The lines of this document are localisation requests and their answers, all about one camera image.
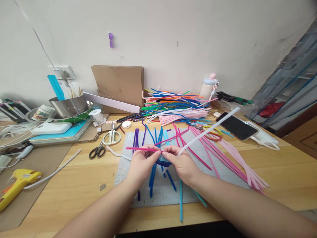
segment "spool of wire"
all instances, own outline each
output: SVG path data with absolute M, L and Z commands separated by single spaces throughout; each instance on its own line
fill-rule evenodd
M 98 125 L 102 125 L 106 122 L 106 119 L 101 114 L 100 109 L 92 110 L 89 115 L 93 118 L 93 120 L 98 123 Z

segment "tape roll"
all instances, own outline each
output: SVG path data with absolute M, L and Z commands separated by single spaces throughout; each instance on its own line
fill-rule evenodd
M 125 122 L 123 122 L 123 123 L 122 123 L 122 127 L 123 127 L 124 129 L 130 128 L 130 127 L 131 127 L 131 121 L 125 121 Z
M 95 109 L 95 110 L 92 110 L 90 113 L 89 113 L 90 116 L 93 117 L 93 120 L 95 122 L 98 123 L 98 125 L 101 125 L 101 124 L 104 124 L 106 122 L 106 119 L 103 117 L 103 115 L 101 114 L 101 110 L 100 109 Z

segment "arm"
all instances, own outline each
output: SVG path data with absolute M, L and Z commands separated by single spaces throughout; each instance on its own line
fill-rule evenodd
M 161 154 L 156 146 L 145 145 L 143 148 L 158 151 L 135 151 L 126 179 L 77 215 L 55 235 L 56 238 L 114 236 L 138 189 L 149 176 L 152 166 Z
M 181 180 L 247 237 L 317 237 L 317 225 L 277 201 L 201 172 L 187 152 L 168 146 L 162 155 Z

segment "purple hook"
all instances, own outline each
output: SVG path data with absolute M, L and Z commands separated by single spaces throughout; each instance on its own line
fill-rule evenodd
M 110 32 L 109 32 L 109 40 L 110 40 L 110 48 L 114 48 L 115 46 L 113 45 L 113 34 L 111 34 Z

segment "white scissors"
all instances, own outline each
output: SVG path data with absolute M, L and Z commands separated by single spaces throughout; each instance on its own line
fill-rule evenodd
M 119 136 L 119 140 L 115 140 L 116 134 Z M 109 136 L 109 141 L 105 142 L 105 138 Z M 112 122 L 111 131 L 109 131 L 102 139 L 102 143 L 105 145 L 117 144 L 121 140 L 121 135 L 119 132 L 115 131 L 115 126 Z

